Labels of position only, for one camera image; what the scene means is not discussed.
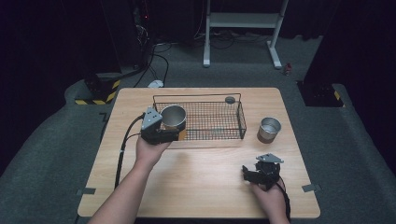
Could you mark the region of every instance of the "wire basket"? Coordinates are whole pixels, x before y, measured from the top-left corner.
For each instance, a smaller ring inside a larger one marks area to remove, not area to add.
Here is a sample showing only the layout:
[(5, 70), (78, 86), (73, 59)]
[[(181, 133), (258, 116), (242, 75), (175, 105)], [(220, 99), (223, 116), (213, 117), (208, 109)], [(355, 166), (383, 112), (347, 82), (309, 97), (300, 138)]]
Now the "wire basket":
[(160, 113), (169, 105), (186, 110), (186, 141), (243, 139), (247, 131), (240, 93), (154, 95), (153, 101)]

